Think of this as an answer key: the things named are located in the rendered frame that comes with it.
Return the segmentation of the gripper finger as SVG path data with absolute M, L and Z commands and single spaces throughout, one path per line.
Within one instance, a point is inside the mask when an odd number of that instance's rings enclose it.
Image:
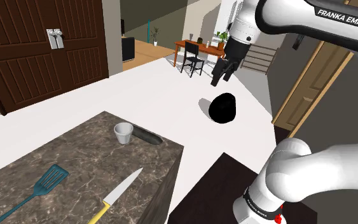
M 226 70 L 226 73 L 224 75 L 223 80 L 224 81 L 228 81 L 230 79 L 230 77 L 232 76 L 232 74 L 238 69 L 238 63 L 234 62 L 232 64 L 230 64 Z
M 212 70 L 212 81 L 211 85 L 216 87 L 220 77 L 227 71 L 228 67 L 228 60 L 219 58 L 216 62 L 216 65 L 214 66 Z

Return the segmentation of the grey staircase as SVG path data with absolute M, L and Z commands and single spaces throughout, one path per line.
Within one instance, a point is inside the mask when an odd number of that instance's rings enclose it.
M 251 45 L 240 67 L 267 74 L 279 48 Z

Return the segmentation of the orange wooden table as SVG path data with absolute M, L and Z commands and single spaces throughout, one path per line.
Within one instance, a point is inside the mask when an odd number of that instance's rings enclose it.
M 191 44 L 199 46 L 199 52 L 206 53 L 209 55 L 214 55 L 218 58 L 225 57 L 224 45 L 226 44 L 226 42 L 223 42 L 223 43 L 220 42 L 219 38 L 212 38 L 211 43 L 216 43 L 216 46 L 210 45 L 209 43 L 203 44 L 203 43 L 197 43 L 196 41 L 185 39 L 185 40 L 175 42 L 176 49 L 175 49 L 175 57 L 174 57 L 174 66 L 176 66 L 176 60 L 177 60 L 177 54 L 179 51 L 179 47 L 184 48 L 185 42 L 189 42 Z

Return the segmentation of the black chair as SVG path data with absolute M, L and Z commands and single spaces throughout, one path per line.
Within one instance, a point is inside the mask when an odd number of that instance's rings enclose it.
M 205 61 L 198 57 L 199 46 L 190 43 L 189 41 L 186 41 L 184 44 L 184 48 L 184 60 L 182 63 L 181 72 L 183 71 L 184 67 L 189 66 L 191 71 L 190 77 L 192 77 L 194 71 L 196 70 L 199 70 L 200 74 L 202 74 L 203 65 Z

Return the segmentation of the black egg-shaped object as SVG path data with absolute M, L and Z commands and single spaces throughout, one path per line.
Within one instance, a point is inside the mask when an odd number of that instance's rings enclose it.
M 209 106 L 209 116 L 216 123 L 228 123 L 236 117 L 236 98 L 231 93 L 217 96 Z

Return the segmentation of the potted plant in white pot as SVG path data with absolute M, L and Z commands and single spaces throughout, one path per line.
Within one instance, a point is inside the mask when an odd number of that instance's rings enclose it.
M 150 38 L 153 40 L 153 45 L 157 46 L 158 44 L 158 33 L 159 33 L 159 28 L 157 27 L 153 27 L 153 30 L 150 30 Z

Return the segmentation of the light wooden door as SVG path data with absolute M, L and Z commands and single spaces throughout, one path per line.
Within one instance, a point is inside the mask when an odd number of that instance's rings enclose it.
M 320 41 L 272 123 L 294 137 L 353 55 L 344 47 Z

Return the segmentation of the black cabinet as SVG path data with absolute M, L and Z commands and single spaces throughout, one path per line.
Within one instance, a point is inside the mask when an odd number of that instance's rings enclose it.
M 135 39 L 134 37 L 125 37 L 121 39 L 122 61 L 128 61 L 135 58 Z

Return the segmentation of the white ribbed cup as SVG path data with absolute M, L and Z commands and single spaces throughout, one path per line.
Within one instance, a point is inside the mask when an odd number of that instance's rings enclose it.
M 114 133 L 120 144 L 128 144 L 134 130 L 134 126 L 128 122 L 121 122 L 114 126 Z

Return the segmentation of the dark robot stand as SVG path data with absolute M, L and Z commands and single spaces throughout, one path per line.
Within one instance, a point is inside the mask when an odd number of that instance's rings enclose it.
M 233 203 L 242 199 L 257 174 L 226 153 L 214 162 L 199 182 L 169 215 L 167 224 L 238 224 Z M 281 202 L 272 210 L 254 205 L 268 224 L 317 224 L 317 212 L 301 202 Z

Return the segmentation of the dark brown double door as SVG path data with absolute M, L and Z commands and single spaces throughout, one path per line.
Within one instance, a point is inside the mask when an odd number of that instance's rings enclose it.
M 0 0 L 0 113 L 108 77 L 102 0 Z

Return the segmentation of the teal slotted spatula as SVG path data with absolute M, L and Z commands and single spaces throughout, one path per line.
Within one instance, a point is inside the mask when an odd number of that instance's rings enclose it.
M 34 184 L 32 195 L 28 196 L 21 203 L 0 216 L 0 222 L 14 213 L 18 208 L 30 201 L 35 196 L 46 195 L 50 193 L 63 179 L 69 175 L 69 172 L 57 164 L 53 164 Z

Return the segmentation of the yellow-handled kitchen knife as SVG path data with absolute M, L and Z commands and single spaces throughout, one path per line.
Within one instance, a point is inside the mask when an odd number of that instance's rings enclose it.
M 116 188 L 114 188 L 104 199 L 104 207 L 95 214 L 87 224 L 96 224 L 103 214 L 118 200 L 118 198 L 125 192 L 125 190 L 134 182 L 137 176 L 141 173 L 143 168 L 134 171 L 125 178 Z

